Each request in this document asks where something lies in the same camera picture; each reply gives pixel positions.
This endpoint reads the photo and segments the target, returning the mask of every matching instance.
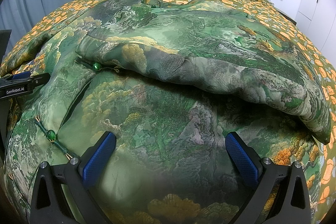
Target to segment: bed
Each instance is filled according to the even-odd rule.
[[[231,131],[276,164],[301,162],[311,223],[335,201],[335,69],[267,0],[75,0],[0,75],[28,70],[51,79],[11,102],[3,178],[27,219],[39,163],[68,160],[37,115],[78,155],[115,133],[91,193],[116,224],[229,223],[251,192],[225,150]]]

